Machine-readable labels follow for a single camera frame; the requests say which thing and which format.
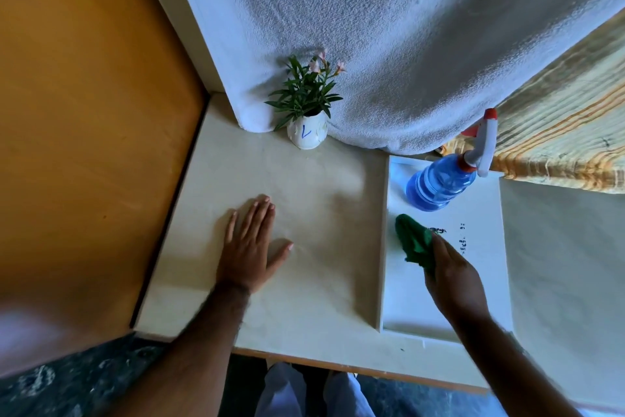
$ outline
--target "person's right arm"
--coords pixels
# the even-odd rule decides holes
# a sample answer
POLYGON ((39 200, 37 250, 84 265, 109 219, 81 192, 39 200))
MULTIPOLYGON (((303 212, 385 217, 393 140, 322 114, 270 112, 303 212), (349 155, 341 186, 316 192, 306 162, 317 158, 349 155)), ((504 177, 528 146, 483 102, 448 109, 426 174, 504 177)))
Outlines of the person's right arm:
POLYGON ((510 417, 581 417, 495 323, 475 268, 433 234, 436 268, 426 286, 510 417))

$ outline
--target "whiteboard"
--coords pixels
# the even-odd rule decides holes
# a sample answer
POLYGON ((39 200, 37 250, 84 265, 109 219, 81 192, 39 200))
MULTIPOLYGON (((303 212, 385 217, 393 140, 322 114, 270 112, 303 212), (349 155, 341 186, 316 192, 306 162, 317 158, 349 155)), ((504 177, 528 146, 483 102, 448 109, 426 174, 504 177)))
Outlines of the whiteboard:
POLYGON ((382 221, 382 260, 378 329, 430 340, 459 343, 425 285, 420 265, 409 263, 395 233, 395 218, 405 213, 436 231, 472 263, 484 284, 493 318, 513 332, 506 246, 499 196, 499 172, 478 177, 465 192, 438 211, 421 211, 408 202, 405 188, 414 173, 431 162, 390 156, 382 221))

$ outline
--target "orange wooden panel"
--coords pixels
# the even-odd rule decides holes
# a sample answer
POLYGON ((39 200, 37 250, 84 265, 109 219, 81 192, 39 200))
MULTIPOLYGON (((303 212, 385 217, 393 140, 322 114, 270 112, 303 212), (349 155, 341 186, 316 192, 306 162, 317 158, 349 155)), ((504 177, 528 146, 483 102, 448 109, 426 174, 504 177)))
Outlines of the orange wooden panel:
POLYGON ((0 0, 0 375, 129 332, 204 103, 158 0, 0 0))

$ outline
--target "person's left arm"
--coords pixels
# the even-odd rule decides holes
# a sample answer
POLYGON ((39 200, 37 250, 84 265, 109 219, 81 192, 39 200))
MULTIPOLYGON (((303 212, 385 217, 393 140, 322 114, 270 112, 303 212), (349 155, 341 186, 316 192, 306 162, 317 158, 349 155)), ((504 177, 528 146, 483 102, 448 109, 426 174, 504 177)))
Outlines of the person's left arm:
POLYGON ((230 352, 249 302, 286 260, 288 243, 268 261, 276 209, 254 202, 240 231, 226 228, 217 282, 189 326, 108 414, 110 417, 217 416, 230 352))

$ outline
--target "pants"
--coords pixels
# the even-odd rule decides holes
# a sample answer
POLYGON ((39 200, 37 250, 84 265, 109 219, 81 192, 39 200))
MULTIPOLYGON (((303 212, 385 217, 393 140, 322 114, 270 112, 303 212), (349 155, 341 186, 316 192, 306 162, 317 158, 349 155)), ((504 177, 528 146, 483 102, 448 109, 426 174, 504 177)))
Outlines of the pants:
MULTIPOLYGON (((326 382, 327 417, 375 417, 353 374, 336 373, 326 382)), ((254 417, 305 417, 304 376, 286 363, 271 366, 254 417)))

